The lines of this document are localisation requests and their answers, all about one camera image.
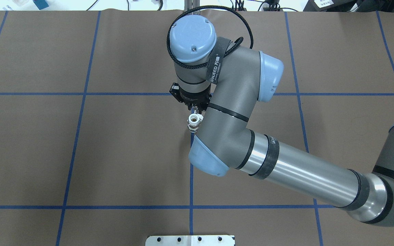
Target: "sticker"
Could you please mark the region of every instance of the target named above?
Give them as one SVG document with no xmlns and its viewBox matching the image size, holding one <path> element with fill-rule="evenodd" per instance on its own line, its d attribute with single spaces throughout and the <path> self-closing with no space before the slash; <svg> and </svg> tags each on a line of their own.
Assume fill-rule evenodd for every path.
<svg viewBox="0 0 394 246">
<path fill-rule="evenodd" d="M 319 8 L 324 8 L 326 6 L 333 5 L 332 0 L 314 0 L 314 3 L 316 3 Z"/>
</svg>

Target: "white plate with holes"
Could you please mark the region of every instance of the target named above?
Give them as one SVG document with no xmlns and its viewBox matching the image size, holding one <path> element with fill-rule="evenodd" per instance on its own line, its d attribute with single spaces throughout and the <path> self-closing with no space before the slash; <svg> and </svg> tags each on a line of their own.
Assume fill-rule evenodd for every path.
<svg viewBox="0 0 394 246">
<path fill-rule="evenodd" d="M 145 246 L 235 246 L 234 235 L 150 236 Z"/>
</svg>

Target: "table surface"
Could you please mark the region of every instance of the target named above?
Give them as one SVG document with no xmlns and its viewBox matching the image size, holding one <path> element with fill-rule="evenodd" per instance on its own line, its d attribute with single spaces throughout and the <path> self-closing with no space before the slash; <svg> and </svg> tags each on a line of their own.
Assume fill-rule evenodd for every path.
<svg viewBox="0 0 394 246">
<path fill-rule="evenodd" d="M 168 93 L 165 39 L 180 13 L 0 11 L 0 245 L 190 233 L 248 246 L 394 245 L 394 228 L 234 169 L 190 166 L 189 112 Z M 202 14 L 249 45 L 234 15 Z M 394 122 L 394 14 L 242 14 L 254 49 L 285 65 L 248 128 L 370 173 Z"/>
</svg>

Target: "white label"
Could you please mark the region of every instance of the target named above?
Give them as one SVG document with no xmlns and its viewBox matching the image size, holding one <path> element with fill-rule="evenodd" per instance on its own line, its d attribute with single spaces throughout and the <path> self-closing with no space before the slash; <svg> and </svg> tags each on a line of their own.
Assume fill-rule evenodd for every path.
<svg viewBox="0 0 394 246">
<path fill-rule="evenodd" d="M 332 0 L 314 0 L 314 3 L 316 3 L 319 8 L 324 8 L 326 6 L 333 5 Z"/>
</svg>

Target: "robotic arm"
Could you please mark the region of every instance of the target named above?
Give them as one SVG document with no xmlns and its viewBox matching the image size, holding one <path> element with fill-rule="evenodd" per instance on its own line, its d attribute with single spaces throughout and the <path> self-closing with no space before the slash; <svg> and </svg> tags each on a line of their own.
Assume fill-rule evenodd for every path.
<svg viewBox="0 0 394 246">
<path fill-rule="evenodd" d="M 394 125 L 373 172 L 365 175 L 247 129 L 256 102 L 274 94 L 283 63 L 240 46 L 240 39 L 217 37 L 208 19 L 186 15 L 192 11 L 174 21 L 167 37 L 178 78 L 170 92 L 194 111 L 188 127 L 198 130 L 191 163 L 216 176 L 235 168 L 315 197 L 363 223 L 394 226 Z M 213 95 L 211 84 L 217 85 Z"/>
</svg>

